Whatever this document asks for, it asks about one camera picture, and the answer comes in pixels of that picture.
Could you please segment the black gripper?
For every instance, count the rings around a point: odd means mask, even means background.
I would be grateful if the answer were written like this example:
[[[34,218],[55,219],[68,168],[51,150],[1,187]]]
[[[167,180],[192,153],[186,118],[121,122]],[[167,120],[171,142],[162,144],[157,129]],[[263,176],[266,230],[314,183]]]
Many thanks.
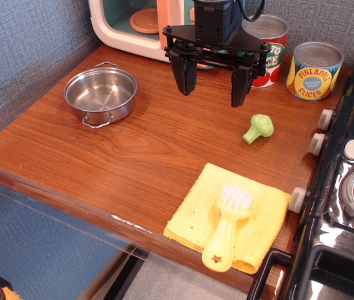
[[[163,28],[165,55],[171,63],[180,93],[190,95],[197,82],[197,65],[232,68],[231,106],[243,105],[254,77],[264,76],[271,46],[243,29],[262,15],[265,2],[250,15],[243,1],[194,1],[195,20],[190,25]]]

